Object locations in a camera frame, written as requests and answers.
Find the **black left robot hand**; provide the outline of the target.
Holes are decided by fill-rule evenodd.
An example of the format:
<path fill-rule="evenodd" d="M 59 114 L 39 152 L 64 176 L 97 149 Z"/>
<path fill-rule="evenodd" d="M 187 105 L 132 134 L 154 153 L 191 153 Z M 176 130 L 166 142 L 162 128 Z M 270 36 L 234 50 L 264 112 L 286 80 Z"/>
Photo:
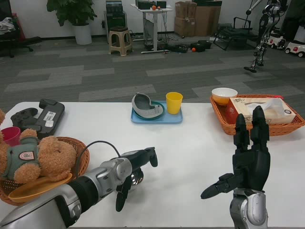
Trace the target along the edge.
<path fill-rule="evenodd" d="M 122 185 L 116 188 L 117 198 L 116 198 L 116 211 L 120 212 L 125 204 L 128 197 L 129 190 L 132 186 L 138 185 L 143 180 L 142 166 L 146 165 L 148 162 L 152 167 L 158 166 L 157 154 L 155 152 L 155 147 L 149 147 L 142 150 L 130 151 L 123 153 L 121 157 L 127 158 L 132 165 L 131 174 L 125 179 Z"/>

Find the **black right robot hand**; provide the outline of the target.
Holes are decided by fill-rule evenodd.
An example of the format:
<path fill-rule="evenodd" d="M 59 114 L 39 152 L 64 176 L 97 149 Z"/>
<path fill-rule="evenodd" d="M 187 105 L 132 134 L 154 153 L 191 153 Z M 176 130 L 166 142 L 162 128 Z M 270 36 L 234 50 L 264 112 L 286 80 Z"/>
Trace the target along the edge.
<path fill-rule="evenodd" d="M 233 155 L 233 173 L 219 177 L 201 194 L 201 199 L 212 198 L 220 193 L 228 193 L 236 188 L 262 191 L 267 181 L 271 156 L 268 151 L 269 125 L 261 106 L 253 110 L 253 128 L 248 131 L 243 114 L 236 118 Z"/>

